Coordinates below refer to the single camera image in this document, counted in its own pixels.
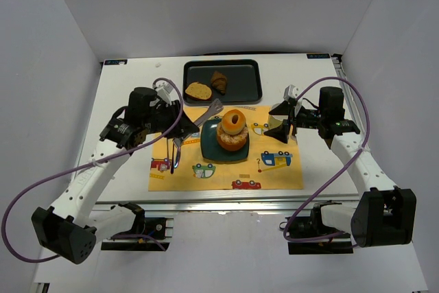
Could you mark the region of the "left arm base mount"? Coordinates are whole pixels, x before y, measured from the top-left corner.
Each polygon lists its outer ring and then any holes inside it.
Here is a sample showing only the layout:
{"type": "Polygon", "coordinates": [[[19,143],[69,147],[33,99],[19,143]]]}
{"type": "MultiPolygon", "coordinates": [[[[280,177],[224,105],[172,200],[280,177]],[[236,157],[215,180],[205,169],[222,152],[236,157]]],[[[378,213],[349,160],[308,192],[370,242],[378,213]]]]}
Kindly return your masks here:
{"type": "Polygon", "coordinates": [[[102,251],[165,252],[173,235],[173,218],[145,218],[143,232],[130,238],[117,238],[102,242],[102,251]]]}

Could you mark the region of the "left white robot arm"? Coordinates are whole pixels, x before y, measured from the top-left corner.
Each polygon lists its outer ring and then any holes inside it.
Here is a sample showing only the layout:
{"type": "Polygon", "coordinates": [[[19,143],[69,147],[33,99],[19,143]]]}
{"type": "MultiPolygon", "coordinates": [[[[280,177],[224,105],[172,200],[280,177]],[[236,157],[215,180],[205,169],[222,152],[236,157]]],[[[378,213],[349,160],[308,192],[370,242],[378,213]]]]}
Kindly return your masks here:
{"type": "Polygon", "coordinates": [[[99,135],[90,167],[81,169],[67,189],[47,208],[37,208],[31,220],[40,245],[74,264],[82,263],[94,246],[115,235],[142,235],[145,212],[131,202],[115,205],[107,215],[91,211],[118,169],[149,134],[184,137],[199,128],[186,116],[182,99],[171,100],[175,87],[136,87],[128,105],[116,110],[99,135]]]}

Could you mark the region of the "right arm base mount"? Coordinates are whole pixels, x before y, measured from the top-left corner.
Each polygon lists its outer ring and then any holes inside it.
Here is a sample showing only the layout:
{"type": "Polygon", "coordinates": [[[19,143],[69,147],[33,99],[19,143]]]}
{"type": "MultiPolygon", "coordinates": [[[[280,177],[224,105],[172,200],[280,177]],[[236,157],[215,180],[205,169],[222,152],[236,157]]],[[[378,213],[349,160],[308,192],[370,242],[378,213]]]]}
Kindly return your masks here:
{"type": "Polygon", "coordinates": [[[287,236],[295,239],[309,239],[318,237],[317,240],[305,242],[288,242],[289,255],[347,255],[353,254],[354,246],[348,233],[329,238],[321,238],[325,235],[337,233],[335,228],[325,226],[321,220],[321,208],[341,202],[315,203],[308,216],[299,215],[288,227],[287,236]]]}

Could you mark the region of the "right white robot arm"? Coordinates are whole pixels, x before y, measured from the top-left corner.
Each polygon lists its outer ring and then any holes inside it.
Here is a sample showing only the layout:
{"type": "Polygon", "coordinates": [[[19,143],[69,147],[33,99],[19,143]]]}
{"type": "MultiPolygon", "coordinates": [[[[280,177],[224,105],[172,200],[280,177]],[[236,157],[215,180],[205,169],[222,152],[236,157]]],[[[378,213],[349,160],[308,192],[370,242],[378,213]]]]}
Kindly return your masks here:
{"type": "Polygon", "coordinates": [[[410,243],[416,196],[411,189],[398,187],[362,144],[366,138],[360,135],[355,122],[344,116],[343,90],[334,86],[322,87],[315,109],[303,107],[299,96],[299,88],[290,85],[285,89],[283,102],[270,114],[286,118],[265,135],[285,143],[299,128],[316,129],[343,164],[330,181],[348,173],[359,194],[359,203],[349,207],[335,201],[318,202],[313,205],[306,222],[293,214],[283,228],[286,240],[305,243],[348,234],[361,248],[410,243]]]}

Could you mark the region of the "glazed orange donut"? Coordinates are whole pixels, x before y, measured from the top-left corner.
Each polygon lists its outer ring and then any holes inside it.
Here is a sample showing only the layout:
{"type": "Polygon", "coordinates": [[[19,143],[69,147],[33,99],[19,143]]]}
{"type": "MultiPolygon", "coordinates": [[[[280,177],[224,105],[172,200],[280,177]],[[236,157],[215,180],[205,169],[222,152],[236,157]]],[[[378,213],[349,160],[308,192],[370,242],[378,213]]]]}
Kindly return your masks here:
{"type": "Polygon", "coordinates": [[[222,117],[222,129],[226,134],[239,134],[246,125],[246,117],[240,110],[230,110],[222,117]]]}

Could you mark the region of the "orange bundt cake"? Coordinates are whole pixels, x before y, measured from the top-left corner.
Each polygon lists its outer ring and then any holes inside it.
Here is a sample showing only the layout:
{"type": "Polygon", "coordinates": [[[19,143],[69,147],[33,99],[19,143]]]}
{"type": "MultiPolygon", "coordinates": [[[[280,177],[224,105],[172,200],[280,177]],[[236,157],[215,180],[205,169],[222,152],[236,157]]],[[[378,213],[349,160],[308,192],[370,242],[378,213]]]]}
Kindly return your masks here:
{"type": "Polygon", "coordinates": [[[226,151],[235,152],[244,147],[248,141],[248,127],[244,126],[243,130],[238,134],[228,134],[219,123],[216,128],[216,139],[219,145],[226,151]]]}

